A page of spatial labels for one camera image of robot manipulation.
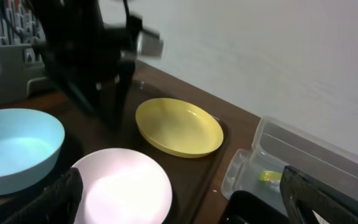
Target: tray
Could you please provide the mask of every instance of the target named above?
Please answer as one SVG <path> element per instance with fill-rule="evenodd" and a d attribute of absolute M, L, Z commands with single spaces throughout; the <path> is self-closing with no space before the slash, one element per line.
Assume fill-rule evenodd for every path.
<path fill-rule="evenodd" d="M 144 101 L 160 97 L 174 98 L 147 83 L 134 80 L 127 97 L 121 127 L 116 132 L 109 130 L 99 119 L 86 117 L 71 102 L 46 110 L 56 116 L 66 130 L 65 142 L 55 168 L 38 184 L 14 195 L 0 197 L 0 201 L 6 201 L 7 197 L 37 195 L 43 187 L 52 183 L 81 157 L 100 149 L 123 147 L 150 156 L 167 173 L 172 185 L 173 202 L 164 223 L 191 223 L 223 157 L 229 132 L 227 126 L 216 118 L 223 129 L 224 141 L 218 150 L 197 159 L 175 157 L 154 148 L 141 136 L 135 122 L 135 111 Z"/>

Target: light blue bowl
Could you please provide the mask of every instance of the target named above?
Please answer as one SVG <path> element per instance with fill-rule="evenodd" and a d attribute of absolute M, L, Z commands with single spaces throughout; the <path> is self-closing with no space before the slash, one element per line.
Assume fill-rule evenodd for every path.
<path fill-rule="evenodd" d="M 0 110 L 0 195 L 30 187 L 55 166 L 65 131 L 50 114 Z"/>

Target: wooden countertop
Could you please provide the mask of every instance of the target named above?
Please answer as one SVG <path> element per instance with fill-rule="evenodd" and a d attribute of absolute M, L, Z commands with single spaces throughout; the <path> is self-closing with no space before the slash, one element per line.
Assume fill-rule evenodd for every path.
<path fill-rule="evenodd" d="M 230 131 L 228 147 L 194 221 L 195 224 L 217 223 L 227 204 L 227 200 L 220 192 L 226 168 L 239 148 L 251 148 L 260 118 L 145 63 L 139 63 L 134 79 L 149 83 L 177 98 L 198 105 L 227 124 Z M 20 107 L 48 111 L 49 108 L 62 105 L 67 101 L 64 95 L 55 92 L 10 103 L 0 108 Z"/>

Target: yellow plate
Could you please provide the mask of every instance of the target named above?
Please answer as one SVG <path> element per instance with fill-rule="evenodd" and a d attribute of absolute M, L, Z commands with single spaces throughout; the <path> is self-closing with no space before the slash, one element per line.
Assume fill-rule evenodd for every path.
<path fill-rule="evenodd" d="M 219 123 L 201 108 L 182 100 L 148 100 L 137 108 L 136 123 L 151 145 L 174 156 L 206 156 L 223 142 Z"/>

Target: plate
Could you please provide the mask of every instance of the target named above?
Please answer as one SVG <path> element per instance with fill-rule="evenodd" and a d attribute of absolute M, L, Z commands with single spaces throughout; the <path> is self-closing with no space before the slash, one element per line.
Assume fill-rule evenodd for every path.
<path fill-rule="evenodd" d="M 138 107 L 135 118 L 140 133 L 151 145 L 174 156 L 206 156 L 223 142 L 219 123 L 201 108 L 182 100 L 147 100 Z"/>
<path fill-rule="evenodd" d="M 130 149 L 104 149 L 73 167 L 84 184 L 75 224 L 156 224 L 168 215 L 171 183 L 150 157 Z"/>

